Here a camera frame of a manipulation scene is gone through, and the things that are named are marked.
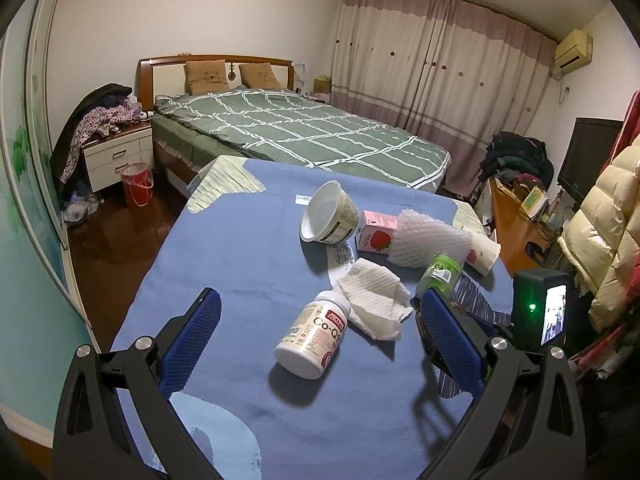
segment pink strawberry milk carton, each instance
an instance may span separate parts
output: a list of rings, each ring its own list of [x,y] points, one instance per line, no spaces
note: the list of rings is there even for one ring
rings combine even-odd
[[[358,250],[389,254],[389,245],[396,227],[398,227],[397,216],[363,211],[356,231]]]

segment brown pillow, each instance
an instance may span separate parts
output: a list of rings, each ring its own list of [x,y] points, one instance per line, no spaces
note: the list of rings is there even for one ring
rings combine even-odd
[[[187,61],[187,86],[191,94],[229,90],[224,59],[217,61]]]
[[[238,65],[240,69],[240,81],[249,88],[263,88],[265,90],[282,88],[282,85],[273,75],[271,63],[244,63]]]

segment stack of dark clothes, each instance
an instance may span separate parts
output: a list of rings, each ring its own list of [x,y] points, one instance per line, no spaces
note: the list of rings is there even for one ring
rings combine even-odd
[[[142,109],[127,98],[132,89],[109,83],[87,95],[66,121],[51,155],[51,173],[61,202],[69,200],[79,180],[89,182],[81,155],[87,141],[140,122]]]
[[[545,143],[541,140],[500,132],[494,135],[486,151],[486,157],[480,163],[480,182],[508,172],[510,177],[528,174],[539,180],[545,190],[551,186],[554,165],[546,157]]]

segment headboard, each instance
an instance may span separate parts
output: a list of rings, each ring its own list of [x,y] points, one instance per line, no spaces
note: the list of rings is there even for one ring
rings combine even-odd
[[[178,56],[149,57],[138,63],[138,92],[142,109],[154,109],[156,95],[181,95],[185,90],[184,65],[187,61],[226,61],[229,86],[240,84],[240,63],[271,63],[276,79],[293,90],[293,64],[286,59],[255,56],[224,56],[221,54],[178,54]]]

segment air conditioner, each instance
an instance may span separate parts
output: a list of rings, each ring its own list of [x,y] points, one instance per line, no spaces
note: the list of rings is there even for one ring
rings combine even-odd
[[[583,30],[574,30],[556,48],[554,76],[568,74],[585,66],[593,58],[593,38]]]

